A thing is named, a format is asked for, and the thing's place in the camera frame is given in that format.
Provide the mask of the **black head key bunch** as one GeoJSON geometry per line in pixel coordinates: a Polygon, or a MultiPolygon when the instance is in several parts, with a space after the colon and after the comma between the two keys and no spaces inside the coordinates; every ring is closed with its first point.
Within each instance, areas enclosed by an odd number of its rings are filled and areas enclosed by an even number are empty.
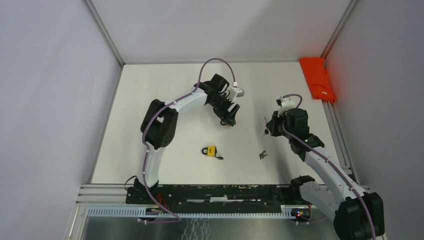
{"type": "Polygon", "coordinates": [[[268,121],[267,121],[267,118],[266,118],[266,117],[264,117],[264,121],[265,121],[264,134],[265,134],[265,135],[268,135],[268,134],[269,134],[269,129],[268,129],[268,127],[267,127],[267,123],[268,123],[268,121]]]}

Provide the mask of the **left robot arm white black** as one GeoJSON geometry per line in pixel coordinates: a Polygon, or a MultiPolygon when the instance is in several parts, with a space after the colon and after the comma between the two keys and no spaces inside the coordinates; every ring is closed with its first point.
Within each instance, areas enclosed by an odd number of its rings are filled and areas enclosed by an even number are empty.
{"type": "Polygon", "coordinates": [[[143,185],[138,197],[145,204],[157,198],[154,188],[159,183],[159,168],[165,148],[175,137],[179,115],[197,107],[210,105],[223,126],[236,124],[240,105],[235,103],[245,91],[236,82],[230,84],[224,77],[214,74],[209,81],[196,83],[189,92],[170,101],[154,99],[141,123],[142,143],[146,146],[142,171],[138,176],[143,185]]]}

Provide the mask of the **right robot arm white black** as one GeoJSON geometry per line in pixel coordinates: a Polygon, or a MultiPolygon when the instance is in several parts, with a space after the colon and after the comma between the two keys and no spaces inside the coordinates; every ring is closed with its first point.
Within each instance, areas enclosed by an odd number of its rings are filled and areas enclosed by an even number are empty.
{"type": "Polygon", "coordinates": [[[292,180],[289,199],[295,204],[304,201],[316,206],[332,221],[341,240],[375,240],[385,234],[384,203],[376,192],[368,193],[335,164],[320,138],[310,132],[308,113],[290,108],[274,111],[266,123],[273,137],[288,139],[295,155],[312,168],[327,189],[310,176],[292,180]]]}

